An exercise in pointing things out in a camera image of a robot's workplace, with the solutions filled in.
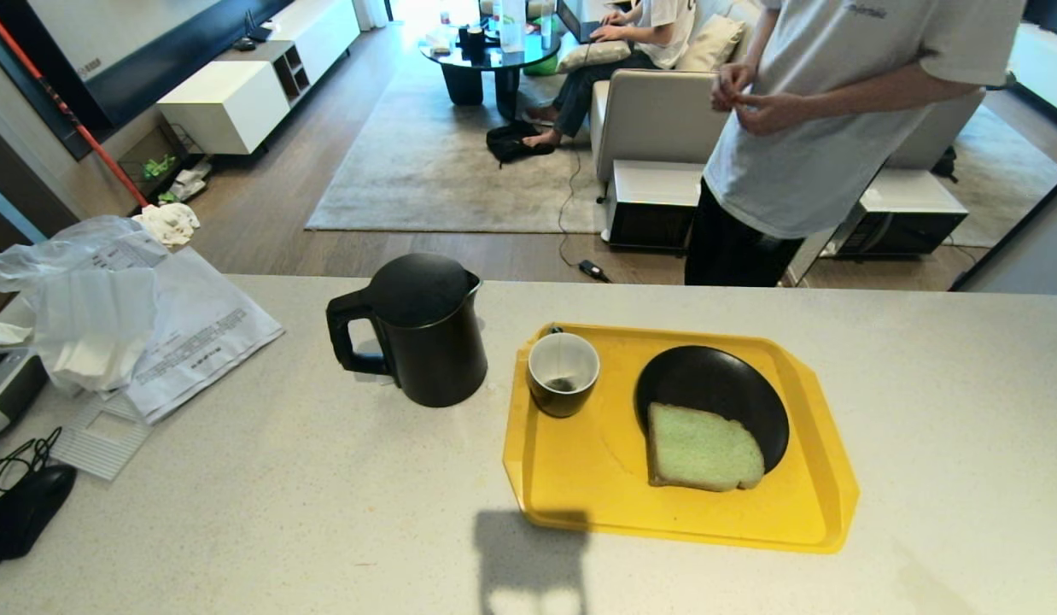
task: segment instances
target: green bread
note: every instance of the green bread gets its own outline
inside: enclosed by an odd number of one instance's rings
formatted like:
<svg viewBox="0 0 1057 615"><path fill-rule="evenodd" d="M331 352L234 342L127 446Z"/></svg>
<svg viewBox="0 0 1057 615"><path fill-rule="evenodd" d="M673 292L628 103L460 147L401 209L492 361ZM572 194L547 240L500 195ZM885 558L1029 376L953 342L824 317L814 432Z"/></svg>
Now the green bread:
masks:
<svg viewBox="0 0 1057 615"><path fill-rule="evenodd" d="M650 484L709 491L752 489L763 479L763 454L737 421L650 404Z"/></svg>

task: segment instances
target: cup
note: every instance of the cup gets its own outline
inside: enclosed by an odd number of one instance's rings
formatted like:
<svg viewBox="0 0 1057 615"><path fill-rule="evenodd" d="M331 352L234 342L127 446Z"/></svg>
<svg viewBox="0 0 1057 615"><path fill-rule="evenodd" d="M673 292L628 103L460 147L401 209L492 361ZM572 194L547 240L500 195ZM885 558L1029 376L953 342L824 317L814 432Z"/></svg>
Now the cup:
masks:
<svg viewBox="0 0 1057 615"><path fill-rule="evenodd" d="M548 415L575 415L600 375L600 357L586 338L552 332L528 353L528 391Z"/></svg>
<svg viewBox="0 0 1057 615"><path fill-rule="evenodd" d="M486 42L482 36L482 27L467 29L467 52L472 62L482 62L482 52Z"/></svg>

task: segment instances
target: tv stand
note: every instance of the tv stand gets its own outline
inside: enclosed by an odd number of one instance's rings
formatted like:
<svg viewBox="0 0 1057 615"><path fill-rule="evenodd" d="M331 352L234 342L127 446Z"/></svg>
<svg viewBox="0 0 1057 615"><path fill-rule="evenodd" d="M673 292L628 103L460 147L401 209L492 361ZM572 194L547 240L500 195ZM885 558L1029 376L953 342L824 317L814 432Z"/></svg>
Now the tv stand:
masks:
<svg viewBox="0 0 1057 615"><path fill-rule="evenodd" d="M204 152L251 154L360 34L350 0L295 0L253 51L226 51L157 101Z"/></svg>

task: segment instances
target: green item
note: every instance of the green item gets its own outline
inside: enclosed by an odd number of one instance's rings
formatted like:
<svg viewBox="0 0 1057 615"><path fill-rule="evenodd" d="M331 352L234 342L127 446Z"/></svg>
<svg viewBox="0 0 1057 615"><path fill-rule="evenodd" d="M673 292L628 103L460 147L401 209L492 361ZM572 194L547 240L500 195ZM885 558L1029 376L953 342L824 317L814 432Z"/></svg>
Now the green item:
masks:
<svg viewBox="0 0 1057 615"><path fill-rule="evenodd" d="M558 56L552 56L544 61L539 62L539 64L526 66L524 68L524 73L528 77L548 77L549 75L555 74L555 69L559 68Z"/></svg>
<svg viewBox="0 0 1057 615"><path fill-rule="evenodd" d="M165 157L161 159L161 163L154 161L150 157L149 163L142 165L142 178L146 180L152 180L153 178L159 178L168 171L168 168L175 163L175 156L172 154L165 154Z"/></svg>
<svg viewBox="0 0 1057 615"><path fill-rule="evenodd" d="M533 20L534 24L543 24L543 17L536 17ZM559 20L559 16L552 16L552 36L557 36L562 27L562 22ZM559 55L553 55L551 58L539 62L539 64L526 66L524 68L524 74L528 77L548 77L549 75L555 74L555 69L559 68Z"/></svg>

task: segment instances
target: beige sofa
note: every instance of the beige sofa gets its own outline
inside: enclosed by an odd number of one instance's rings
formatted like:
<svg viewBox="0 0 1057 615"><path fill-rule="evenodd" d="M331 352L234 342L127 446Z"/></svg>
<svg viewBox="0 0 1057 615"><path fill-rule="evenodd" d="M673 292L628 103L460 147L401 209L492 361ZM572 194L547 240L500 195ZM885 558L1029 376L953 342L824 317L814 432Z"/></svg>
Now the beige sofa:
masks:
<svg viewBox="0 0 1057 615"><path fill-rule="evenodd" d="M763 6L753 0L698 0L689 40L711 15L746 23L734 59L744 58ZM716 74L622 70L593 87L590 136L597 179L611 179L615 160L705 163L726 114L711 109Z"/></svg>
<svg viewBox="0 0 1057 615"><path fill-rule="evenodd" d="M711 15L747 24L730 61L744 58L763 7L755 0L698 0L700 32ZM593 88L590 135L597 179L610 182L615 160L703 164L711 155L727 114L711 109L716 74L673 70L620 70ZM962 131L984 97L983 89L935 105L889 159L889 167L931 168Z"/></svg>

